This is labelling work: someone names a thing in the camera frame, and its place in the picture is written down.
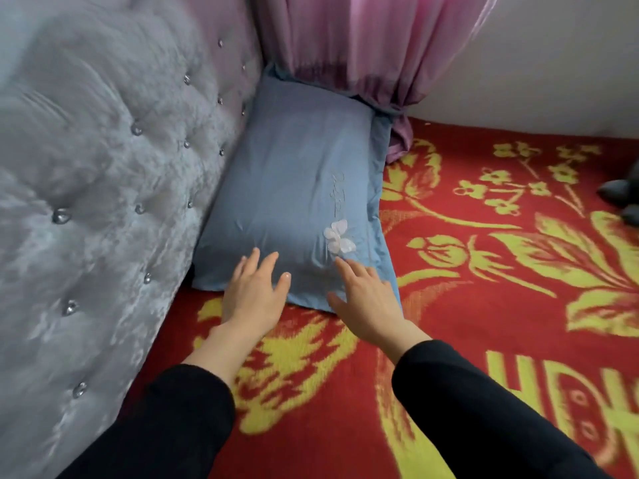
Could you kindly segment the person's right hand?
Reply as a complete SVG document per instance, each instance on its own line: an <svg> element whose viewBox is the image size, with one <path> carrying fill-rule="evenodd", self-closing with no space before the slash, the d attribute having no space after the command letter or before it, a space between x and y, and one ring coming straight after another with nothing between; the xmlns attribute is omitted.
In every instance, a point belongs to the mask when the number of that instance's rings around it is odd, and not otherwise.
<svg viewBox="0 0 639 479"><path fill-rule="evenodd" d="M347 328L361 340L382 348L392 327L403 320L399 302L388 281L380 279L373 267L368 267L368 280L349 280L348 260L335 258L335 266L344 286L349 311L339 317Z"/></svg>

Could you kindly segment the person's left hand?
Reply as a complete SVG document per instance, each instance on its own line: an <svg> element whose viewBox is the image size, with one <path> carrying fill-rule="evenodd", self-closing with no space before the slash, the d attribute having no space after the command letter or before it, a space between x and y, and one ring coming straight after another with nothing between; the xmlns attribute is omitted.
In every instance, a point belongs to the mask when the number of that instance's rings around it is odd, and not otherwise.
<svg viewBox="0 0 639 479"><path fill-rule="evenodd" d="M258 341L275 328L284 306L272 306L272 292L279 281L273 281L279 253L264 258L260 253L257 272L244 279L244 261L250 254L240 258L225 289L219 328L228 335Z"/></svg>

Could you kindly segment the person's right forearm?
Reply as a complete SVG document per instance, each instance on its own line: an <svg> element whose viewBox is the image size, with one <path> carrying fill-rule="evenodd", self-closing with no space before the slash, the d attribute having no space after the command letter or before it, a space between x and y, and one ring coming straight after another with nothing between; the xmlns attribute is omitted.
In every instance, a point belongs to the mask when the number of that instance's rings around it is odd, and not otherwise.
<svg viewBox="0 0 639 479"><path fill-rule="evenodd" d="M378 346L393 392L456 479L613 479L557 427L441 340L400 319Z"/></svg>

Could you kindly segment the person's left forearm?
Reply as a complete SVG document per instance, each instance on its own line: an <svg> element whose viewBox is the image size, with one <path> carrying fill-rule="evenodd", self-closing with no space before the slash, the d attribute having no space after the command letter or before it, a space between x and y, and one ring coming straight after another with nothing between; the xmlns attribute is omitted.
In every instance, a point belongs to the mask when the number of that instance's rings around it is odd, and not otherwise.
<svg viewBox="0 0 639 479"><path fill-rule="evenodd" d="M235 422L229 386L260 339L246 322L216 327L56 479L208 479Z"/></svg>

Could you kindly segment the blue pillow with white flower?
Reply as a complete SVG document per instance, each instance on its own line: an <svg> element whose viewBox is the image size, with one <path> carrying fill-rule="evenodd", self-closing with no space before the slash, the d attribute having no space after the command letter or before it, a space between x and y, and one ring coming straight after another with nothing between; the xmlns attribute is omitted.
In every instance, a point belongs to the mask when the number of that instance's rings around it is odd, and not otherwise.
<svg viewBox="0 0 639 479"><path fill-rule="evenodd" d="M269 67L194 252L192 287L222 291L243 255L279 253L274 281L292 274L288 302L331 312L344 297L335 257L373 267L397 300L379 219L390 116L356 98Z"/></svg>

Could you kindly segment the red blanket with yellow flowers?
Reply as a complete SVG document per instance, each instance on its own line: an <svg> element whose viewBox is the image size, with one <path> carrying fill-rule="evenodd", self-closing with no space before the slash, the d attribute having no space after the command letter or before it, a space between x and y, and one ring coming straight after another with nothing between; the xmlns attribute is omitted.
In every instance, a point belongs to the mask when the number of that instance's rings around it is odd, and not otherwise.
<svg viewBox="0 0 639 479"><path fill-rule="evenodd" d="M380 201L405 316L639 479L639 231L596 193L639 137L411 125ZM240 370L211 479L453 479L392 369L335 317L288 306Z"/></svg>

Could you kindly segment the grey tufted velvet headboard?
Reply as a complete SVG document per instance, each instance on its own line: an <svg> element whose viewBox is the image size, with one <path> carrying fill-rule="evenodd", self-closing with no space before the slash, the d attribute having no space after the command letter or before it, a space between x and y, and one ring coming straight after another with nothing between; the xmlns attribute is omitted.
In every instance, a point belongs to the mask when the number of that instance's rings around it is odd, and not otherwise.
<svg viewBox="0 0 639 479"><path fill-rule="evenodd" d="M116 419L262 69L248 0L0 0L0 479Z"/></svg>

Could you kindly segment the pink curtain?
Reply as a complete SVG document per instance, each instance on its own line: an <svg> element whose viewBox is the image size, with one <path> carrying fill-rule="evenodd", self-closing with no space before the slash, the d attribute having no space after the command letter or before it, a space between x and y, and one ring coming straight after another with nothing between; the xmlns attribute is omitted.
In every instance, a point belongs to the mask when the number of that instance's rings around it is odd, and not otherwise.
<svg viewBox="0 0 639 479"><path fill-rule="evenodd" d="M406 116L477 35L497 0L249 0L279 75L361 98L394 120L387 162L409 152Z"/></svg>

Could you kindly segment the dark grey plush toy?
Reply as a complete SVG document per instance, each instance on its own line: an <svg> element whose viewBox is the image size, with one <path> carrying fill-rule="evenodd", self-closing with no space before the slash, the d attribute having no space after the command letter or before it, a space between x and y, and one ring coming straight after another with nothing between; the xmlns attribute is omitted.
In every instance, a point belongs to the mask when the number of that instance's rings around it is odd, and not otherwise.
<svg viewBox="0 0 639 479"><path fill-rule="evenodd" d="M639 158L624 179L608 181L597 189L606 203L621 209L622 221L639 229Z"/></svg>

